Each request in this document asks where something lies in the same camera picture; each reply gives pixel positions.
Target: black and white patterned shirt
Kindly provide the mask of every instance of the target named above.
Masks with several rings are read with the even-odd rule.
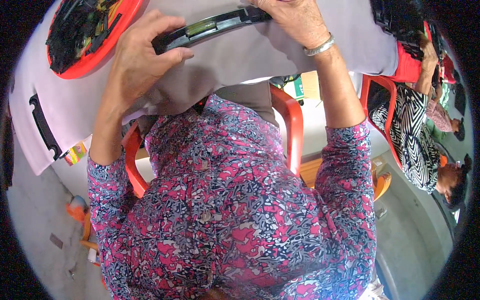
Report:
[[[419,189],[432,193],[437,184],[440,151],[425,126],[428,96],[397,84],[395,111],[390,127],[392,144],[407,179]],[[385,103],[370,112],[370,119],[385,131],[388,115]]]

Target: red chair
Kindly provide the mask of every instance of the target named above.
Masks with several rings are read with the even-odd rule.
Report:
[[[272,106],[283,117],[287,128],[287,167],[297,176],[300,175],[301,151],[303,146],[303,114],[300,104],[279,88],[270,85]],[[135,164],[142,138],[138,123],[135,122],[122,139],[125,149],[125,168],[133,185],[136,196],[141,198],[148,183],[138,172]]]
[[[368,103],[368,92],[370,90],[370,84],[372,81],[375,81],[379,85],[383,86],[388,90],[390,93],[390,105],[388,107],[388,115],[387,115],[387,121],[385,123],[385,132],[380,130],[370,119],[370,116],[368,114],[368,108],[367,108],[367,103]],[[362,81],[362,87],[361,87],[361,95],[360,95],[360,103],[363,107],[363,111],[365,112],[365,115],[368,117],[368,121],[370,124],[372,124],[383,136],[385,139],[388,141],[388,144],[390,145],[390,149],[392,149],[392,154],[393,157],[395,158],[396,163],[402,169],[402,164],[400,163],[400,159],[398,159],[398,155],[396,154],[396,150],[393,147],[392,144],[392,138],[390,137],[390,126],[392,125],[392,119],[393,119],[393,112],[395,110],[395,103],[396,103],[396,85],[395,83],[386,78],[385,76],[369,76],[369,75],[363,75],[363,81]]]

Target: silver bracelet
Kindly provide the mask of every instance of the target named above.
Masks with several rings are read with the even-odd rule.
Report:
[[[335,37],[331,32],[329,32],[329,34],[330,34],[330,38],[326,42],[318,46],[317,48],[308,50],[307,48],[303,47],[305,54],[308,56],[314,56],[318,53],[322,53],[329,50],[333,46],[333,43],[335,43]]]

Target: woman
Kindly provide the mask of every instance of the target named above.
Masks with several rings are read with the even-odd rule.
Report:
[[[440,151],[428,134],[425,125],[425,112],[438,57],[432,43],[423,35],[422,37],[420,45],[424,52],[422,71],[414,89],[404,84],[396,84],[396,105],[390,136],[407,179],[428,193],[437,190],[444,194],[450,203],[452,192],[461,192],[453,188],[466,179],[460,166],[456,164],[440,166]],[[369,105],[370,119],[380,130],[384,131],[390,96],[380,90],[373,99],[374,104]]]
[[[351,299],[370,281],[370,138],[345,62],[315,1],[257,5],[313,55],[320,74],[328,145],[316,188],[286,168],[278,127],[210,95],[203,109],[155,123],[145,145],[156,178],[133,196],[122,117],[193,56],[187,48],[156,56],[152,39],[185,21],[147,13],[118,41],[88,161],[92,225],[114,299]]]

